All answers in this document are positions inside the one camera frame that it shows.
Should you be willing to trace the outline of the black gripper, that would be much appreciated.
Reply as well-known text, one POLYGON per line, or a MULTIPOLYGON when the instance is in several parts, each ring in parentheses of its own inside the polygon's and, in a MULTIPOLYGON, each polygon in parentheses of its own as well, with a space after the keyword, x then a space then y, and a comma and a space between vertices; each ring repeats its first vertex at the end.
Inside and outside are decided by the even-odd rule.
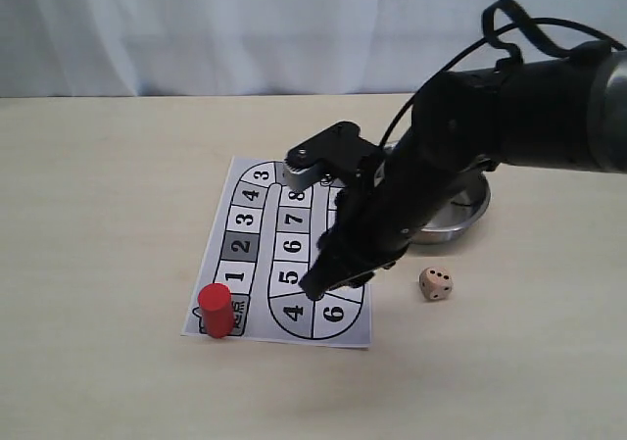
POLYGON ((468 168, 438 163, 417 134, 407 131, 365 188, 346 186, 338 195, 336 221, 318 241, 319 255, 300 288, 308 299, 362 288, 392 268, 469 178, 468 168))

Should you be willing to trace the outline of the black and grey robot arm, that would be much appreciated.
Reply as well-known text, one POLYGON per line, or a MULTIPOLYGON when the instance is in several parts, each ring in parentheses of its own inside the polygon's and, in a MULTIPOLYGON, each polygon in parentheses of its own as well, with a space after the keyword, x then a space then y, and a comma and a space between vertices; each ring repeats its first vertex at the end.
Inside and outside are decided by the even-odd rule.
POLYGON ((553 61, 438 73, 418 90, 410 127, 390 152, 352 122, 293 148, 285 160, 292 188, 324 176, 344 185, 300 287, 318 300, 365 285, 473 178, 500 164, 625 172, 625 53, 587 42, 553 61))

